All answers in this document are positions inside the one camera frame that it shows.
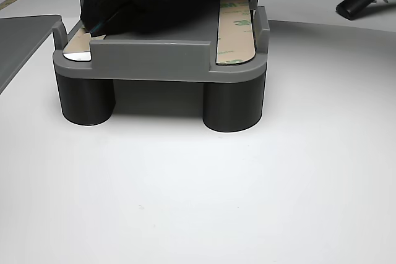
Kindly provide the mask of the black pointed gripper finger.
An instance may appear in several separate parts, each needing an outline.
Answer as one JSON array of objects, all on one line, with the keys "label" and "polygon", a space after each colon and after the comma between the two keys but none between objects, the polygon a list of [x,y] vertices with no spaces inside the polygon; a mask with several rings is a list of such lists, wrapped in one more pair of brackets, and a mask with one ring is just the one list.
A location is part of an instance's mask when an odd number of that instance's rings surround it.
[{"label": "black pointed gripper finger", "polygon": [[80,19],[92,37],[126,30],[136,6],[131,0],[83,0]]}]

